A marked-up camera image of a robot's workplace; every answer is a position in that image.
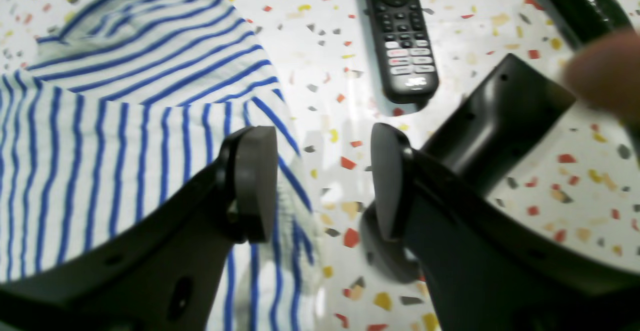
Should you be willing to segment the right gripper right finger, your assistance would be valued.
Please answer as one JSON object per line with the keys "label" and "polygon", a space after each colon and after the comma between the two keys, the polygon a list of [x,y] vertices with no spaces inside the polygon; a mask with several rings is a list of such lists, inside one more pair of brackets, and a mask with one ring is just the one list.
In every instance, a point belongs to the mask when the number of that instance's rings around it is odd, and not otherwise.
{"label": "right gripper right finger", "polygon": [[397,128],[371,134],[382,240],[411,252],[444,331],[637,331],[639,274],[530,231]]}

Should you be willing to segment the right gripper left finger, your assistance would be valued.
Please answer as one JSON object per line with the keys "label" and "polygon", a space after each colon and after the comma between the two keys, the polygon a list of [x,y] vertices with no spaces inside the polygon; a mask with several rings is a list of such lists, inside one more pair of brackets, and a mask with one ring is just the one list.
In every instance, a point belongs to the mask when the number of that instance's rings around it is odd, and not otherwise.
{"label": "right gripper left finger", "polygon": [[1,286],[3,331],[203,331],[236,243],[267,242],[277,203],[272,126],[227,136],[215,161],[118,237]]}

